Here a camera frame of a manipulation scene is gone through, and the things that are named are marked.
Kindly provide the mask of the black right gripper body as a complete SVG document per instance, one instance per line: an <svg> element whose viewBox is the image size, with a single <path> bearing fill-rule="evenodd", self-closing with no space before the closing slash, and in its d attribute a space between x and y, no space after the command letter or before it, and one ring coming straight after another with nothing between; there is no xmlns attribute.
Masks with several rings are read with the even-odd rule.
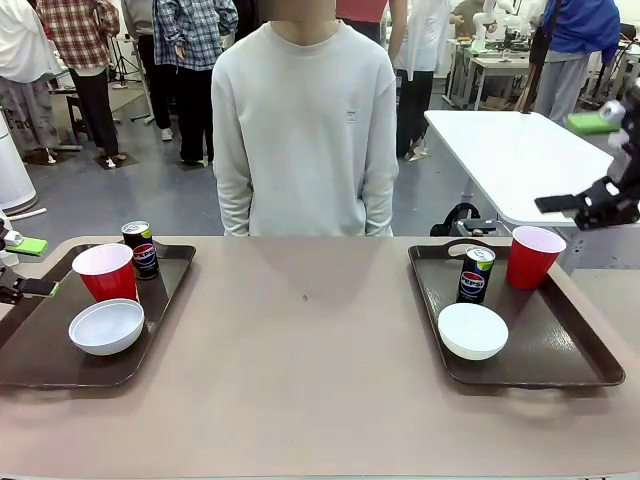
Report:
<svg viewBox="0 0 640 480"><path fill-rule="evenodd" d="M639 199L639 80L627 90L622 101L612 101L619 130L609 137L616 151L607 174L619 193L631 200Z"/></svg>

